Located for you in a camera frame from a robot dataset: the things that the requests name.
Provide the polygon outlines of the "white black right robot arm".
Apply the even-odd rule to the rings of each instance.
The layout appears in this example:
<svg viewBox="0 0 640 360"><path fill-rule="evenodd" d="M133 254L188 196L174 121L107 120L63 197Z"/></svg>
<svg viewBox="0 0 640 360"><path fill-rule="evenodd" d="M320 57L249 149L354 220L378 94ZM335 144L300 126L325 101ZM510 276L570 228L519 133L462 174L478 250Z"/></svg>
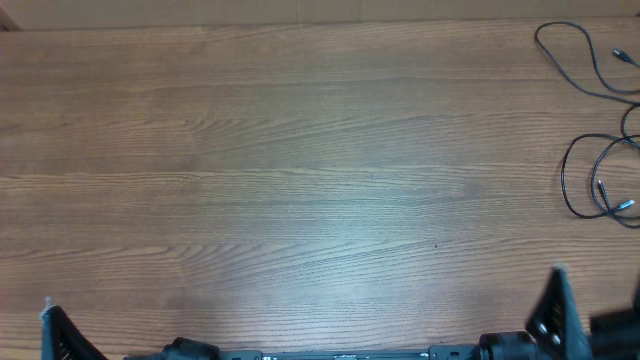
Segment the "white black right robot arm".
<svg viewBox="0 0 640 360"><path fill-rule="evenodd" d="M639 358L639 294L629 308L590 318L582 326L568 274L551 270L521 332L481 335L474 360L636 360Z"/></svg>

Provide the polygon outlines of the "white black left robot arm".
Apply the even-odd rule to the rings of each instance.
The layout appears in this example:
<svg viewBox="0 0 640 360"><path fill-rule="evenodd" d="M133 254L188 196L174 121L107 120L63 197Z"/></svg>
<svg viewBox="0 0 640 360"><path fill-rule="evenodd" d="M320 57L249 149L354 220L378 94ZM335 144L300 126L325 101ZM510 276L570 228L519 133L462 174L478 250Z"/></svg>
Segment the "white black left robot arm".
<svg viewBox="0 0 640 360"><path fill-rule="evenodd" d="M89 342L59 306L48 306L40 314L42 323L42 360L107 360L107 357ZM176 338L160 352L149 355L124 357L124 360L221 360L218 347Z"/></svg>

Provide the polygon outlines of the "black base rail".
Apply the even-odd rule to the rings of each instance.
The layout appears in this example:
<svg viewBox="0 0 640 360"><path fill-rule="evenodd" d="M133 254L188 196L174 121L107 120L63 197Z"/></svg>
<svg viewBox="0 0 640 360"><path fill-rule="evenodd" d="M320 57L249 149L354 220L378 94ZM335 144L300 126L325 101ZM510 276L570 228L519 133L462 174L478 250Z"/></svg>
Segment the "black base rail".
<svg viewBox="0 0 640 360"><path fill-rule="evenodd" d="M221 351L222 360L475 360L476 345L432 345L412 350L343 350L261 352L258 350Z"/></svg>

